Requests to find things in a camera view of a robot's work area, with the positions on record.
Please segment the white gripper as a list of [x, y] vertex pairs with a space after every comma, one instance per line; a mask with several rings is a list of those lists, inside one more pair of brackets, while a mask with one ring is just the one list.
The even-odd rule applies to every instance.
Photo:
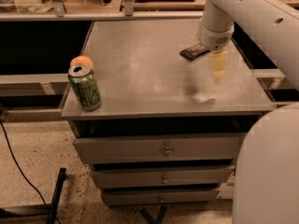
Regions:
[[221, 32], [213, 32], [205, 27], [200, 21], [199, 29], [193, 35], [193, 41], [199, 42], [207, 50], [215, 50], [210, 55], [210, 67], [212, 76], [216, 81], [224, 78], [226, 64], [227, 64], [227, 51], [223, 49], [231, 41], [234, 31], [234, 26], [231, 25], [228, 29]]

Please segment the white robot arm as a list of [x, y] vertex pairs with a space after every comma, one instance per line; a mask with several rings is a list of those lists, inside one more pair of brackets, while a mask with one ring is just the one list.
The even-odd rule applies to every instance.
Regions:
[[[298, 11], [278, 0], [206, 0], [200, 43], [235, 40], [250, 66], [278, 69], [299, 88]], [[299, 224], [299, 104], [261, 117], [241, 145], [235, 171], [232, 224]]]

